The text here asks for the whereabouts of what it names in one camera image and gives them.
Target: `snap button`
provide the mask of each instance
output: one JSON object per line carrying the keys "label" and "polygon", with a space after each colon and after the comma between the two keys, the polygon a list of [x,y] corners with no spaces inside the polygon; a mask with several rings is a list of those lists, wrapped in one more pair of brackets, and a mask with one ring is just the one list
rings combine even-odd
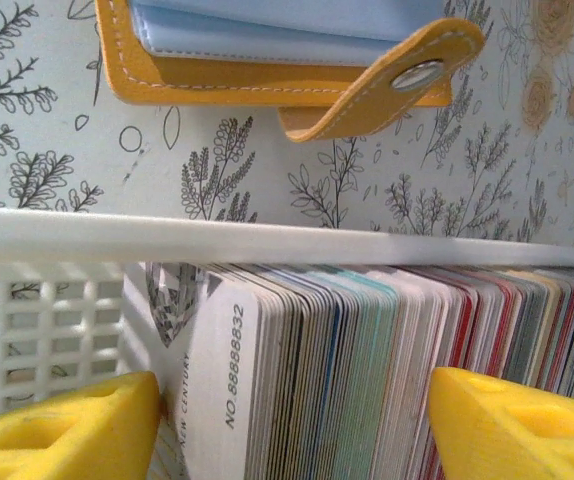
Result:
{"label": "snap button", "polygon": [[443,73],[443,62],[441,60],[429,60],[408,68],[391,81],[391,88],[399,92],[408,92],[416,88],[425,86]]}

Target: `yellow leather strap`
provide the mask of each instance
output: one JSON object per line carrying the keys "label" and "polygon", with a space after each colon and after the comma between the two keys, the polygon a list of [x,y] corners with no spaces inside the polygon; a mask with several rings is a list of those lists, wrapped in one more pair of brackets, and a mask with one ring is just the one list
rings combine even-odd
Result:
{"label": "yellow leather strap", "polygon": [[[282,107],[281,123],[294,142],[370,135],[397,120],[432,86],[449,81],[460,66],[473,60],[485,39],[480,29],[462,19],[443,19],[416,32],[379,58],[330,108]],[[427,62],[442,66],[442,75],[407,91],[392,81]]]}
{"label": "yellow leather strap", "polygon": [[[126,102],[279,106],[295,142],[374,133],[412,106],[446,106],[451,74],[482,49],[480,29],[441,19],[419,30],[368,69],[172,58],[147,53],[134,35],[128,0],[96,0],[109,85]],[[414,90],[392,79],[426,61],[443,74]]]}

